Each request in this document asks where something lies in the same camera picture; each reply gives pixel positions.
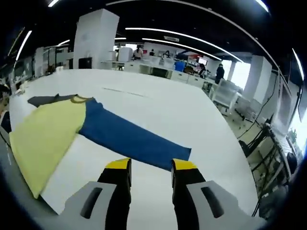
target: ceiling light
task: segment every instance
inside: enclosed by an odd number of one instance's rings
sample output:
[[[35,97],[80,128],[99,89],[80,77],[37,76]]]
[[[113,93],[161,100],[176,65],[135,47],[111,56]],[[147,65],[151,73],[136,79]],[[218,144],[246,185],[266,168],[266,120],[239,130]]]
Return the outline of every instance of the ceiling light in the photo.
[[[24,47],[24,45],[25,45],[26,41],[28,40],[28,38],[29,38],[29,36],[30,36],[31,33],[32,33],[32,30],[30,30],[30,31],[27,33],[27,35],[25,36],[24,41],[23,41],[23,43],[21,44],[21,47],[20,47],[20,49],[19,49],[19,51],[18,51],[18,54],[17,54],[17,56],[16,56],[16,61],[18,61],[18,58],[19,58],[19,56],[20,56],[20,53],[21,53],[21,51],[22,51],[22,49],[23,49],[23,47]]]
[[[304,80],[304,79],[305,79],[305,76],[304,76],[304,72],[303,72],[303,67],[302,67],[301,61],[298,59],[298,56],[297,56],[297,54],[296,54],[296,52],[294,51],[293,48],[292,48],[292,51],[293,51],[294,56],[295,56],[295,58],[296,58],[296,61],[297,61],[297,64],[298,64],[298,68],[299,68],[299,71],[301,72],[302,79]]]
[[[60,46],[60,45],[62,45],[62,44],[65,44],[65,43],[68,43],[70,40],[66,40],[66,41],[64,41],[64,42],[61,42],[61,43],[59,43],[57,46]]]
[[[259,5],[262,6],[263,9],[265,9],[266,12],[269,12],[268,7],[263,3],[263,1],[261,1],[261,0],[256,0],[256,2],[258,2]]]
[[[55,4],[57,4],[59,0],[53,0],[49,5],[48,7],[53,7]]]
[[[199,50],[199,49],[195,49],[195,48],[192,48],[192,47],[189,47],[189,46],[185,46],[185,45],[182,45],[182,44],[179,44],[179,43],[168,42],[168,41],[157,40],[157,39],[150,39],[150,38],[142,38],[142,40],[153,41],[153,42],[163,42],[163,43],[168,43],[168,44],[173,44],[173,45],[185,47],[185,48],[188,48],[188,49],[193,49],[193,50],[195,50],[195,51],[198,51],[198,52],[200,52],[200,53],[203,53],[203,54],[205,54],[205,55],[211,56],[211,57],[213,57],[213,58],[216,58],[216,59],[222,61],[220,58],[218,58],[218,57],[216,57],[216,56],[214,56],[214,55],[212,55],[212,54],[208,54],[208,53],[206,53],[206,52],[204,52],[204,51],[201,51],[201,50]]]
[[[210,43],[210,42],[207,42],[207,41],[205,41],[205,40],[201,40],[201,39],[199,39],[199,38],[190,36],[190,35],[181,34],[181,33],[173,32],[173,31],[169,31],[169,30],[160,30],[160,29],[152,29],[152,28],[126,28],[126,30],[150,30],[150,31],[165,32],[165,33],[170,33],[170,34],[174,34],[174,35],[180,35],[180,36],[192,38],[192,39],[198,40],[198,41],[200,41],[200,42],[204,42],[204,43],[206,43],[206,44],[208,44],[208,45],[210,45],[210,46],[213,46],[213,47],[215,47],[215,48],[217,48],[217,49],[219,49],[219,50],[222,50],[223,52],[229,54],[230,56],[233,56],[233,57],[234,57],[235,59],[237,59],[238,61],[244,62],[244,61],[242,61],[241,59],[239,59],[237,56],[233,55],[232,53],[230,53],[230,52],[228,52],[228,51],[226,51],[226,50],[224,50],[224,49],[222,49],[222,48],[220,48],[220,47],[218,47],[218,46],[216,46],[216,45],[214,45],[214,44],[212,44],[212,43]]]

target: black ceiling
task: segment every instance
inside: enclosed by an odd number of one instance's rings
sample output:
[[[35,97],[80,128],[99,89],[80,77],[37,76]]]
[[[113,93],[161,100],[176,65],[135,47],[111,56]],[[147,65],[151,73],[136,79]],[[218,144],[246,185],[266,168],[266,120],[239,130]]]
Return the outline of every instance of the black ceiling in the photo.
[[[54,7],[49,8],[47,5],[50,1],[31,0],[24,3],[18,2],[18,4],[15,4],[13,0],[10,1],[10,10],[13,10],[16,17],[2,20],[7,22],[3,28],[5,33],[12,34],[14,28],[18,30],[23,26],[25,30],[33,30],[22,56],[33,54],[37,47],[56,45],[67,39],[70,39],[73,45],[78,18],[103,7],[120,17],[118,34],[127,37],[127,41],[139,42],[142,37],[164,40],[163,36],[166,35],[164,33],[125,30],[125,27],[149,27],[195,36],[230,52],[250,52],[266,56],[252,39],[229,22],[212,13],[185,4],[166,0],[137,0],[106,6],[106,3],[115,1],[60,0]],[[303,64],[306,63],[304,30],[299,26],[299,22],[304,21],[301,18],[304,8],[299,7],[298,0],[291,1],[291,4],[286,1],[264,0],[270,13],[267,13],[255,0],[201,2],[189,0],[187,2],[211,8],[212,11],[230,19],[256,37],[285,74],[289,72],[289,63],[294,57],[292,47],[302,59]],[[221,52],[189,38],[172,36],[178,37],[181,44],[208,53]],[[3,43],[12,43],[13,37],[11,35],[8,38],[2,38]]]

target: white tabletop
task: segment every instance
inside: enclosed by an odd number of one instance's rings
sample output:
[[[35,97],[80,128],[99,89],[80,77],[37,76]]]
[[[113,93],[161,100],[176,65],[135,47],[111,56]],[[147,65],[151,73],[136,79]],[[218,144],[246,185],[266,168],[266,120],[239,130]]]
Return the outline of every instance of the white tabletop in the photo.
[[[118,63],[118,64],[126,64],[126,63],[129,63],[128,61],[112,61],[112,60],[109,60],[109,61],[101,61],[100,63]]]
[[[105,109],[192,148],[189,160],[204,178],[236,196],[247,214],[253,212],[258,199],[246,157],[227,122],[201,89],[130,72],[64,70],[29,83],[25,94],[11,98],[12,129],[35,109],[26,103],[28,98],[57,93],[93,96]],[[67,198],[88,181],[96,181],[107,163],[122,158],[77,135],[41,196],[60,213]],[[132,160],[131,196],[128,229],[177,229],[170,172]]]

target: yellow t-shirt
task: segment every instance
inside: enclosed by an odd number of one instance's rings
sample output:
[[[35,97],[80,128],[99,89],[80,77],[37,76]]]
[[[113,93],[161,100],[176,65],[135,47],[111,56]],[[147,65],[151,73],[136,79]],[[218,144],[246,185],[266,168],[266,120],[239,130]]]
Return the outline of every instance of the yellow t-shirt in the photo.
[[[10,133],[14,157],[35,198],[44,189],[56,166],[85,120],[85,100],[38,107]]]

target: white column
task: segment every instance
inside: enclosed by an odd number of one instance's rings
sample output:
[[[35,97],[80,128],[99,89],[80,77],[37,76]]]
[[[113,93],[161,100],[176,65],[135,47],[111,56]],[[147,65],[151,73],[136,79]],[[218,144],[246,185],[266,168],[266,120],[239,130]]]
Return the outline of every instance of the white column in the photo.
[[[243,96],[262,104],[269,86],[272,65],[265,57],[253,55]]]
[[[228,78],[227,78],[228,81],[231,81],[232,76],[233,76],[234,71],[235,71],[235,67],[236,67],[236,62],[232,61],[231,66],[230,66],[230,70],[229,70],[229,74],[228,74]]]
[[[94,11],[79,18],[74,43],[73,68],[80,58],[92,58],[92,68],[98,69],[101,61],[108,60],[113,51],[119,17],[106,9]]]
[[[44,74],[43,65],[44,65],[44,48],[40,47],[36,49],[34,56],[34,74],[36,77],[40,77]]]
[[[267,102],[268,98],[271,97],[271,99],[268,101],[268,103],[263,107],[261,114],[259,115],[259,122],[263,121],[263,119],[270,118],[273,113],[276,110],[276,105],[278,102],[278,91],[279,91],[279,80],[277,79],[275,89],[274,84],[276,81],[277,73],[271,73],[270,74],[270,80],[269,80],[269,86],[266,90],[264,100],[262,102],[261,106],[264,106],[264,104]]]

